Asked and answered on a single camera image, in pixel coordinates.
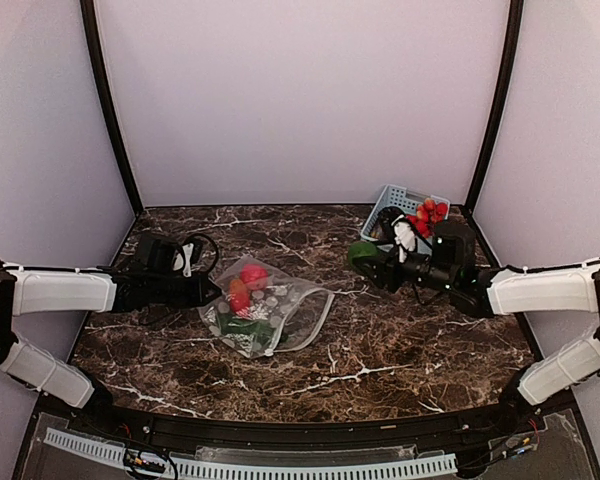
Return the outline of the green fake lime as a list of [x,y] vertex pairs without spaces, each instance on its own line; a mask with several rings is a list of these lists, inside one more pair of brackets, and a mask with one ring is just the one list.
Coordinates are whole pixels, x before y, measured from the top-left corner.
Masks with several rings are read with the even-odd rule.
[[378,255],[378,248],[372,242],[356,241],[349,246],[347,252],[347,261],[351,268],[355,268],[355,261],[375,257]]

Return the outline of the pink fake fruit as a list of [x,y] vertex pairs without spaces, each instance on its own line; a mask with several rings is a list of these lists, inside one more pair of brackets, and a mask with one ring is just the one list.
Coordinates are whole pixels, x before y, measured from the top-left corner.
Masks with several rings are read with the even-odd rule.
[[259,291],[268,286],[269,274],[267,270],[260,265],[247,264],[240,272],[240,280],[249,290]]

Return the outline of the clear zip top bag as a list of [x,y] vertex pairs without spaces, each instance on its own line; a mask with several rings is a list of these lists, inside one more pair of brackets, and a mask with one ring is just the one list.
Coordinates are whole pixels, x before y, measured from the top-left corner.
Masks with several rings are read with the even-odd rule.
[[[264,267],[269,274],[269,283],[263,290],[249,290],[249,312],[240,316],[230,308],[229,283],[234,278],[240,278],[240,272],[247,264]],[[272,349],[276,354],[298,351],[310,345],[320,333],[335,299],[331,290],[293,277],[247,255],[229,266],[216,283],[221,288],[221,295],[198,309],[201,321],[214,337],[248,359],[266,357],[264,352],[267,349]],[[266,345],[260,345],[250,342],[247,337],[223,335],[217,317],[226,313],[268,324],[275,329],[273,339]]]

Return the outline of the green fake vegetable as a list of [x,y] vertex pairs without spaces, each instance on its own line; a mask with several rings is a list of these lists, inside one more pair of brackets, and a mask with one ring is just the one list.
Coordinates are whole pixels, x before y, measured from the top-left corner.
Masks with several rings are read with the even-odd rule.
[[274,337],[275,329],[260,321],[248,320],[230,313],[219,314],[218,326],[223,335],[247,337],[250,342],[266,345]]

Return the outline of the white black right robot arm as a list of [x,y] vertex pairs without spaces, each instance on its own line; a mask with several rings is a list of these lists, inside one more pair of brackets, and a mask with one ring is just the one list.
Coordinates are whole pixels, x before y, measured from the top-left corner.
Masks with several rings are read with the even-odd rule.
[[490,413],[501,434],[514,432],[529,408],[554,394],[600,375],[600,257],[553,267],[483,268],[475,264],[475,232],[443,221],[426,242],[406,218],[395,220],[384,242],[358,241],[348,261],[376,287],[396,292],[401,286],[448,294],[451,305],[478,319],[535,311],[584,311],[597,314],[598,326],[565,344],[547,358],[517,373]]

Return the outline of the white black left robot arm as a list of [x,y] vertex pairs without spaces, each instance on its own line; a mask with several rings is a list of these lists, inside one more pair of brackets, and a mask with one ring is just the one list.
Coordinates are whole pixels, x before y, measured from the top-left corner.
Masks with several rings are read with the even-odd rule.
[[183,242],[155,233],[141,235],[132,257],[120,267],[24,266],[0,259],[0,371],[82,410],[100,436],[121,427],[112,395],[99,381],[30,343],[12,329],[15,317],[41,312],[128,313],[161,305],[171,309],[206,306],[221,295],[211,266],[198,265],[204,249],[219,252],[206,234]]

